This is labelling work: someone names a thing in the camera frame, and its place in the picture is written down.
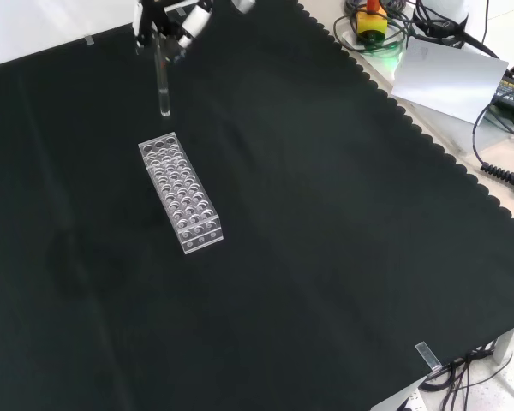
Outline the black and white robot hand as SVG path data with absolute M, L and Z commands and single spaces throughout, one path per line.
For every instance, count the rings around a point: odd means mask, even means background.
M 185 1 L 137 1 L 132 28 L 140 48 L 155 45 L 162 60 L 176 63 L 199 36 L 212 15 L 213 1 L 188 1 L 193 8 L 182 22 L 171 20 L 167 10 L 183 8 Z

